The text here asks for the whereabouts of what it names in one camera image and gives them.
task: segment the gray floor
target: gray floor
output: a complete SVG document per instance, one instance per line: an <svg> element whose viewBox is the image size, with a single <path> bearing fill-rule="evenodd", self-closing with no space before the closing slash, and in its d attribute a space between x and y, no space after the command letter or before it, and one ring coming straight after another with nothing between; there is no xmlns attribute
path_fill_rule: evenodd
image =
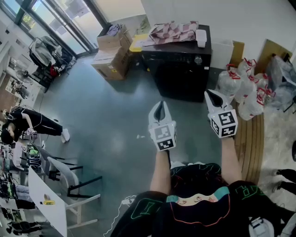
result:
<svg viewBox="0 0 296 237"><path fill-rule="evenodd" d="M81 191L101 193L101 199L87 204L82 213L83 220L99 221L73 229L75 237L102 236L111 227L121 200L148 190L156 154L148 134L148 113L163 99L149 72L134 67L125 81L105 81L90 65L92 58L79 59L70 75L57 78L46 94L39 95L34 107L58 119L71 135L67 144L49 137L47 151L83 165L83 173L77 173L81 181L103 176ZM211 69L210 87L219 72ZM171 160L220 164L220 140L207 121L206 104L165 101L178 126Z"/></svg>
<svg viewBox="0 0 296 237"><path fill-rule="evenodd" d="M296 162L292 159L292 145L296 140L295 110L295 105L285 113L269 106L264 109L264 154L258 183L274 203L291 211L296 210L295 195L283 189L272 192L280 181L289 180L281 175L272 176L272 171L286 168L296 170Z"/></svg>

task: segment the white box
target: white box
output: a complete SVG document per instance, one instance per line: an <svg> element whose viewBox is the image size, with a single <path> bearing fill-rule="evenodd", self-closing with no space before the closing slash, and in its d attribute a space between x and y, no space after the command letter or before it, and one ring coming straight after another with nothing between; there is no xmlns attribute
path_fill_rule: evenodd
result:
<svg viewBox="0 0 296 237"><path fill-rule="evenodd" d="M211 67L225 69L229 64L232 52L233 42L230 39L212 38L212 58Z"/></svg>
<svg viewBox="0 0 296 237"><path fill-rule="evenodd" d="M204 48L207 42L207 32L205 30L196 30L196 41L199 48Z"/></svg>

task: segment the plastic bag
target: plastic bag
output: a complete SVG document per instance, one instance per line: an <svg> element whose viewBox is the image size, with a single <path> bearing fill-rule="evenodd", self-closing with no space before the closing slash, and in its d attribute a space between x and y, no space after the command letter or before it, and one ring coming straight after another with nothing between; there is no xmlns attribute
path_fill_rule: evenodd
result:
<svg viewBox="0 0 296 237"><path fill-rule="evenodd" d="M254 116L262 114L264 111L265 90L259 88L258 91L251 92L238 107L239 116L243 120L250 120Z"/></svg>
<svg viewBox="0 0 296 237"><path fill-rule="evenodd" d="M255 78L259 80L257 83L258 88L264 89L268 87L269 77L266 73L258 73Z"/></svg>
<svg viewBox="0 0 296 237"><path fill-rule="evenodd" d="M271 78L269 87L273 91L285 82L296 86L296 73L293 65L290 62L284 62L279 56L271 58L266 67L266 73Z"/></svg>
<svg viewBox="0 0 296 237"><path fill-rule="evenodd" d="M231 68L231 64L227 65L227 71L222 71L218 77L216 91L224 94L228 102L234 98L234 95L241 87L241 78L236 74L235 69Z"/></svg>
<svg viewBox="0 0 296 237"><path fill-rule="evenodd" d="M256 83L258 83L259 80L252 75L249 75L248 77L242 76L241 80L241 86L240 89L237 91L237 93L234 96L234 99L236 102L241 103L243 100L253 91L257 90Z"/></svg>
<svg viewBox="0 0 296 237"><path fill-rule="evenodd" d="M257 63L255 61L255 59L252 60L247 60L246 58L244 58L243 61L240 62L238 68L237 68L237 73L240 76L248 76L250 75L250 73L247 73L248 70L251 70L251 75L254 75L254 69L256 67Z"/></svg>
<svg viewBox="0 0 296 237"><path fill-rule="evenodd" d="M296 88L285 83L279 86L275 90L275 93L276 94L273 100L269 103L269 106L284 110L292 103L293 97L296 95Z"/></svg>

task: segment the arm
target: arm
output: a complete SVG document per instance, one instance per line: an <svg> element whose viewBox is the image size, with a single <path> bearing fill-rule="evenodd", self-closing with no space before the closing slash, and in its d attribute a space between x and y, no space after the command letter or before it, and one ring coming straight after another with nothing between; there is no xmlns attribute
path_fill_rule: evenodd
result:
<svg viewBox="0 0 296 237"><path fill-rule="evenodd" d="M150 185L150 190L170 195L171 173L169 159L166 151L159 151L156 154L155 168Z"/></svg>
<svg viewBox="0 0 296 237"><path fill-rule="evenodd" d="M32 121L30 119L30 116L28 114L26 114L26 113L22 113L22 117L23 117L23 119L27 120L27 123L28 123L29 127L31 129L33 129L33 125L32 125Z"/></svg>
<svg viewBox="0 0 296 237"><path fill-rule="evenodd" d="M221 139L222 143L222 178L232 184L242 180L241 167L236 156L234 140L231 137Z"/></svg>

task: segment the hand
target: hand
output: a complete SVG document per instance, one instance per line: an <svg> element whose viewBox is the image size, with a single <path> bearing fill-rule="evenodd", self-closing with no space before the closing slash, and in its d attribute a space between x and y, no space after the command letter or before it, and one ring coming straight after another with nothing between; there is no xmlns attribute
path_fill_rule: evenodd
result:
<svg viewBox="0 0 296 237"><path fill-rule="evenodd" d="M32 135L34 133L37 134L37 132L33 129L33 128L28 128L27 131L26 131L27 135Z"/></svg>

